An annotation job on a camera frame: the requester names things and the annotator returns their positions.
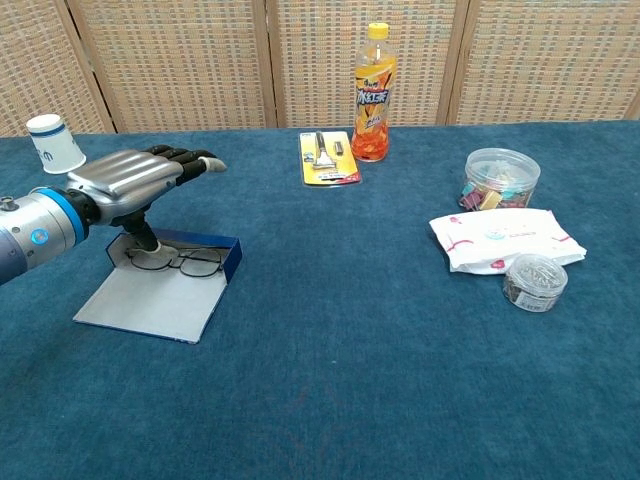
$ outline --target yellow cardboard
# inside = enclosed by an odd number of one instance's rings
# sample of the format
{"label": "yellow cardboard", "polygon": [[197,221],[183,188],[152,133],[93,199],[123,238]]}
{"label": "yellow cardboard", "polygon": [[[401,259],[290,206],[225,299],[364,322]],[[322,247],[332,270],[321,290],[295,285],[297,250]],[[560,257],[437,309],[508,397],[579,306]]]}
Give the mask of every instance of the yellow cardboard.
{"label": "yellow cardboard", "polygon": [[[315,132],[300,134],[300,163],[302,165],[303,181],[307,185],[332,187],[348,185],[361,181],[360,172],[355,158],[351,153],[347,132],[322,132],[327,153],[336,162],[336,168],[314,169],[313,164],[320,156]],[[336,142],[342,144],[344,152],[338,155],[335,150]]]}

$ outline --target bottle label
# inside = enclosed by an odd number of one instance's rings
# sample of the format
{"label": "bottle label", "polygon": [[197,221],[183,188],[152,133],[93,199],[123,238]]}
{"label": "bottle label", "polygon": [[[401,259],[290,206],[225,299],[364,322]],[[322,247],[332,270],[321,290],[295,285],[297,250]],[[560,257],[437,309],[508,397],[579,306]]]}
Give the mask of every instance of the bottle label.
{"label": "bottle label", "polygon": [[396,60],[356,67],[356,123],[352,149],[358,157],[382,158],[388,149],[388,120]]}

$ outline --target clear plastic jar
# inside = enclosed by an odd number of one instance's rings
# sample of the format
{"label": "clear plastic jar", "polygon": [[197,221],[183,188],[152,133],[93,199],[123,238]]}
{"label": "clear plastic jar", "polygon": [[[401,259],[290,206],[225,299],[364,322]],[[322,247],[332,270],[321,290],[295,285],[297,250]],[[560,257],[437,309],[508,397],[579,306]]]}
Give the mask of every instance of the clear plastic jar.
{"label": "clear plastic jar", "polygon": [[525,208],[540,177],[540,166],[527,155],[504,148],[471,152],[465,165],[459,205],[466,210]]}
{"label": "clear plastic jar", "polygon": [[567,272],[555,260],[524,254],[507,270],[503,292],[511,303],[524,310],[546,312],[556,304],[567,281]]}

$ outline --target yellow bottle cap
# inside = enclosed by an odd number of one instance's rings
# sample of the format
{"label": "yellow bottle cap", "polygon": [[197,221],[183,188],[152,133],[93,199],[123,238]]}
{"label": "yellow bottle cap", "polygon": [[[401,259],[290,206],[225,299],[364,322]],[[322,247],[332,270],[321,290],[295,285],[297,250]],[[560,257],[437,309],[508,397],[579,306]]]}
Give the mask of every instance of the yellow bottle cap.
{"label": "yellow bottle cap", "polygon": [[389,36],[389,25],[386,23],[370,23],[369,38],[372,40],[384,40]]}

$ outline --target blue ring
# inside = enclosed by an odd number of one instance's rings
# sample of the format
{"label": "blue ring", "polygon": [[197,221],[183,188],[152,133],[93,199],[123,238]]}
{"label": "blue ring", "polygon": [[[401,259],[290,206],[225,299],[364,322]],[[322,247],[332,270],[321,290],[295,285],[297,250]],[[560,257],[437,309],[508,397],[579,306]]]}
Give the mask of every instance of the blue ring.
{"label": "blue ring", "polygon": [[46,132],[29,132],[29,135],[32,137],[49,137],[51,135],[55,135],[56,133],[60,133],[64,130],[64,123],[59,127],[54,128],[53,130],[47,130]]}
{"label": "blue ring", "polygon": [[73,208],[73,205],[69,203],[69,201],[60,195],[58,192],[51,190],[50,188],[42,188],[36,190],[34,193],[40,193],[45,197],[49,197],[51,200],[56,202],[58,206],[67,214],[69,220],[71,220],[71,225],[73,225],[73,231],[76,234],[76,243],[74,245],[79,244],[85,238],[84,235],[84,226],[82,225],[82,220],[80,220],[80,215],[76,212],[76,209]]}

